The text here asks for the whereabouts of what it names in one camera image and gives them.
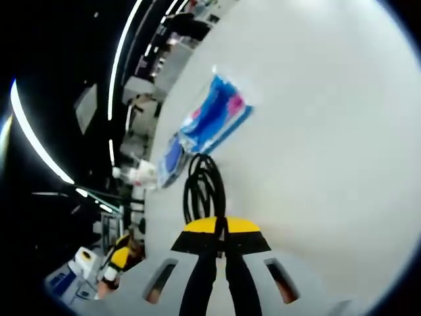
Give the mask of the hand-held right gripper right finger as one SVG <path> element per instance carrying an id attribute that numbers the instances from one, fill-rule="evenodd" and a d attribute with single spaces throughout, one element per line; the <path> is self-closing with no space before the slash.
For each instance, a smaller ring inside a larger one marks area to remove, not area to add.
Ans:
<path id="1" fill-rule="evenodd" d="M 300 291 L 308 274 L 274 252 L 260 228 L 225 218 L 226 280 L 236 315 L 315 315 L 311 294 Z"/>

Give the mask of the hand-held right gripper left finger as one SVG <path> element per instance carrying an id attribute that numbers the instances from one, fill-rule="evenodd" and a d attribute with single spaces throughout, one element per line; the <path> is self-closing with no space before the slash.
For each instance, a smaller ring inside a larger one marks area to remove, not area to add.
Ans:
<path id="1" fill-rule="evenodd" d="M 131 311 L 135 315 L 205 315 L 216 279 L 220 219 L 185 226 L 164 255 L 149 257 L 131 270 Z"/>

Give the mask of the person's left hand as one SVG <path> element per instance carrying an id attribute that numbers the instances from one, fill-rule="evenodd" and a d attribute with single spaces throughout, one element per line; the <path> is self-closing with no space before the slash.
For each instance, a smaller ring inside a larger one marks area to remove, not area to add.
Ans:
<path id="1" fill-rule="evenodd" d="M 102 300 L 108 294 L 118 289 L 120 285 L 120 276 L 116 275 L 113 279 L 107 279 L 105 276 L 97 283 L 96 300 Z"/>

